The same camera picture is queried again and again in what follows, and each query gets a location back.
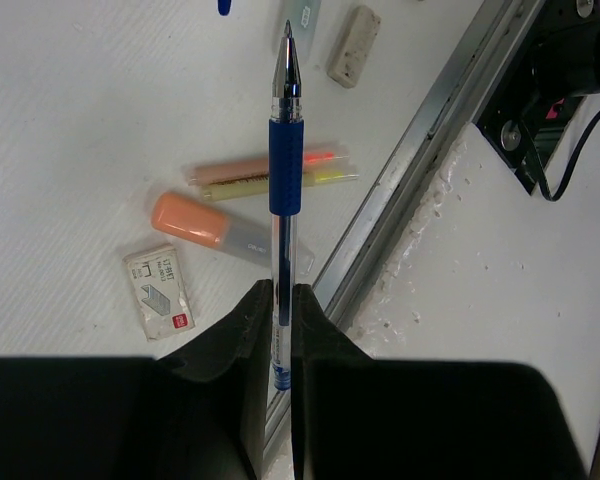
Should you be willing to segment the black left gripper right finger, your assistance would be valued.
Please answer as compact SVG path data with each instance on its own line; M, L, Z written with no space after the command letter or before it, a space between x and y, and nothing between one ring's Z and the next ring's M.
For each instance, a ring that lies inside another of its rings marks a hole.
M559 400L519 363L381 360L294 290L298 479L583 479Z

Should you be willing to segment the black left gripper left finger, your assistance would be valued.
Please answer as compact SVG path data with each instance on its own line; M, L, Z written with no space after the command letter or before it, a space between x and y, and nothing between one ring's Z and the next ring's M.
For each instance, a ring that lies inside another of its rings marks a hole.
M258 479L272 286L171 354L0 357L0 479Z

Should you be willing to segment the blue gel pen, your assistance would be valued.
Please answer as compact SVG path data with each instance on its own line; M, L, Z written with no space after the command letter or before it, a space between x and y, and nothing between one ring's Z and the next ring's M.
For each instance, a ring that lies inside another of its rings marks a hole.
M269 211L273 282L271 363L274 386L291 387L291 321L296 280L297 219L301 209L304 122L301 77L289 22L280 40L269 120Z

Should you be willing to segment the red gel pen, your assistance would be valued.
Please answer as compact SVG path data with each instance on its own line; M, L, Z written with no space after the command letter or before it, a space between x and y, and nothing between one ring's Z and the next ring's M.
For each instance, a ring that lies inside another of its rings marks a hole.
M227 16L230 13L232 0L218 0L217 9L221 16Z

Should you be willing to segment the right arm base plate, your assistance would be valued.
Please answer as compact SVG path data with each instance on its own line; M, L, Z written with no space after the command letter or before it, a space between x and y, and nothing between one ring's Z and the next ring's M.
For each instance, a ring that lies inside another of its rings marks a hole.
M559 185L546 168L583 99L600 94L600 1L548 1L514 54L477 126L527 193L558 201L600 122L590 120Z

